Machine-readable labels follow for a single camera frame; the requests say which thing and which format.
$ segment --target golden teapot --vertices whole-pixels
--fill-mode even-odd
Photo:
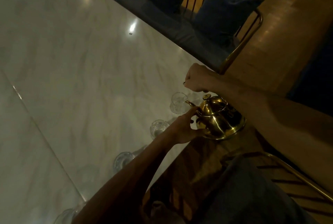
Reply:
[[[208,133],[206,138],[213,140],[225,140],[231,135],[241,130],[246,119],[235,108],[228,104],[220,96],[206,94],[197,111],[197,129],[205,128]],[[191,106],[195,106],[189,100],[185,101]]]

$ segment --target person's left hand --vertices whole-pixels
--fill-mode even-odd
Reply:
[[[191,118],[196,114],[199,107],[192,107],[187,113],[179,116],[163,134],[170,139],[172,144],[186,143],[196,137],[204,136],[207,133],[206,129],[191,129]]]

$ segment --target teapot spout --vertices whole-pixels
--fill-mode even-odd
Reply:
[[[196,106],[195,104],[193,104],[191,101],[189,101],[189,100],[185,100],[185,102],[187,103],[187,104],[189,104],[190,106],[192,106],[192,107],[194,107],[194,106]]]

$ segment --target clear glass cup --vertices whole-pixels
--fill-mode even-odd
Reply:
[[[176,92],[171,97],[170,110],[175,114],[184,114],[190,109],[190,105],[185,102],[187,96],[182,92]]]
[[[155,139],[159,134],[163,133],[164,130],[169,126],[164,120],[156,120],[150,126],[150,135],[152,139]]]
[[[86,202],[78,205],[75,208],[66,209],[55,220],[54,224],[71,224],[72,220],[85,206]]]
[[[142,148],[132,152],[122,152],[114,159],[113,162],[113,172],[114,174],[118,173],[123,167],[125,167],[129,162],[131,162],[136,156],[138,156],[147,145]]]

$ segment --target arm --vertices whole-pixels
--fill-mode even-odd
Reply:
[[[198,64],[191,66],[184,85],[225,98],[272,146],[333,192],[332,117],[245,86]]]
[[[145,150],[114,175],[85,205],[72,224],[95,224],[110,216],[113,223],[133,217],[152,177],[168,151],[178,143],[203,136],[204,130],[191,129],[191,117],[198,107],[179,116]]]

